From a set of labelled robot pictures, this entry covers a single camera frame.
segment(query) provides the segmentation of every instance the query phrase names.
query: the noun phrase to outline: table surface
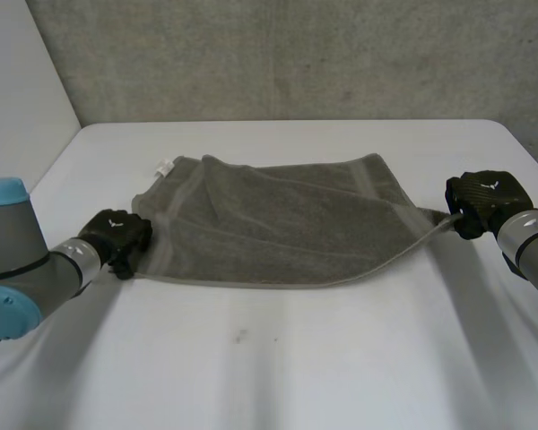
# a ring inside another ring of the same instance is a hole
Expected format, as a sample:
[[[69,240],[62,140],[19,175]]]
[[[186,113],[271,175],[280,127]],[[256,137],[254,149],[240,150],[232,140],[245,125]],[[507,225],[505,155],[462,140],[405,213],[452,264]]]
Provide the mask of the table surface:
[[[419,206],[538,165],[489,121],[91,125],[32,193],[48,245],[129,209],[163,158],[270,166],[382,155]],[[538,429],[538,292],[492,236],[436,238],[358,285],[243,290],[108,273],[0,345],[0,429]]]

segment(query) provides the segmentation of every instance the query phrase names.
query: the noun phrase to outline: gray wall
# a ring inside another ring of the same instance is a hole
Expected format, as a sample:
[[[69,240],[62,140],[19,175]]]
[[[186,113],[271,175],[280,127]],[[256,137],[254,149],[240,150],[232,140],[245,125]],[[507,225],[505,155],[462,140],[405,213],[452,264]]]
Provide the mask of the gray wall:
[[[28,4],[83,125],[489,118],[538,159],[538,0]]]

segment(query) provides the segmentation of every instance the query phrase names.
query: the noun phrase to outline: gray towel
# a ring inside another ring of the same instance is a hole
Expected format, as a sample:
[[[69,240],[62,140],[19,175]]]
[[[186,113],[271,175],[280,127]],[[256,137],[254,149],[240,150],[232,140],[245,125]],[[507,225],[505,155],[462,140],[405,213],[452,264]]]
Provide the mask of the gray towel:
[[[139,275],[241,288],[355,280],[453,221],[416,208],[377,154],[274,168],[179,157],[132,207],[155,232]]]

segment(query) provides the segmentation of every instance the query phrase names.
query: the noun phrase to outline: white towel tag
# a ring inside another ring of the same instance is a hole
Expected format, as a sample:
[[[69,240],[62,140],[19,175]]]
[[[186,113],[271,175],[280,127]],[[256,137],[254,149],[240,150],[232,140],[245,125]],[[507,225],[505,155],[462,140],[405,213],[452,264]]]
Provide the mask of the white towel tag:
[[[163,159],[158,164],[158,167],[155,169],[155,173],[162,175],[163,177],[169,175],[169,172],[175,166],[174,162],[170,159]]]

